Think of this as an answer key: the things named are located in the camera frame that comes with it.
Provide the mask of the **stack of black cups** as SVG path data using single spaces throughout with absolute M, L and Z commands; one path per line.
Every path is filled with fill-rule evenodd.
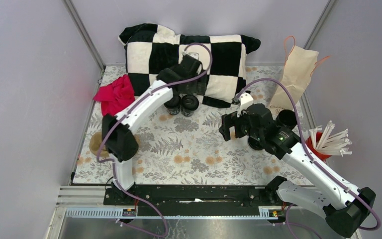
M 294 129 L 297 125 L 295 112 L 292 110 L 281 110 L 276 117 L 276 123 L 291 130 Z

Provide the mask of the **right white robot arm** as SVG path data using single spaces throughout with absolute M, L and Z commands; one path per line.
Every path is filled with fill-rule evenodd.
M 350 183 L 319 159 L 293 132 L 296 125 L 295 112 L 282 110 L 274 119 L 263 104 L 254 104 L 240 113 L 223 115 L 219 132 L 229 141 L 233 127 L 236 138 L 248 137 L 252 149 L 264 150 L 282 160 L 317 188 L 307 190 L 277 176 L 266 186 L 268 203 L 278 205 L 284 201 L 303 207 L 324 218 L 337 234 L 349 238 L 370 215 L 376 194 L 369 187 L 360 189 Z

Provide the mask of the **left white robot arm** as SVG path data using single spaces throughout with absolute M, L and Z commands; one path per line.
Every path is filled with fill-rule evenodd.
M 113 183 L 118 188 L 115 198 L 121 204 L 127 205 L 134 200 L 131 189 L 135 184 L 132 158 L 139 149 L 135 133 L 145 119 L 174 98 L 175 86 L 191 83 L 206 73 L 197 53 L 185 53 L 178 65 L 162 70 L 150 87 L 130 106 L 114 116 L 103 117 L 99 151 L 105 149 L 109 153 Z

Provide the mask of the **brown cardboard cup carrier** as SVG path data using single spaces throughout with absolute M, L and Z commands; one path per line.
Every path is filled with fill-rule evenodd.
M 98 131 L 91 136 L 91 139 L 89 142 L 89 149 L 93 155 L 97 156 L 101 143 L 102 143 L 102 132 Z M 104 157 L 104 158 L 109 157 L 109 153 L 107 152 L 105 147 L 102 149 L 100 153 L 100 157 Z

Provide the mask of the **black printed coffee cup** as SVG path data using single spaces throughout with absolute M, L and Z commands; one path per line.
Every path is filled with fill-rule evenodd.
M 174 95 L 169 101 L 164 103 L 164 106 L 170 115 L 178 115 L 181 112 L 181 96 Z

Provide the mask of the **brown paper bag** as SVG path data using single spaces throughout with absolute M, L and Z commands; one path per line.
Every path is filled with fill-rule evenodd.
M 297 103 L 310 84 L 316 68 L 329 56 L 319 60 L 319 52 L 296 46 L 295 37 L 292 35 L 285 38 L 284 49 L 285 62 L 280 82 L 289 91 L 293 101 Z M 277 87 L 268 108 L 273 114 L 278 114 L 281 110 L 293 109 L 291 101 L 282 87 Z

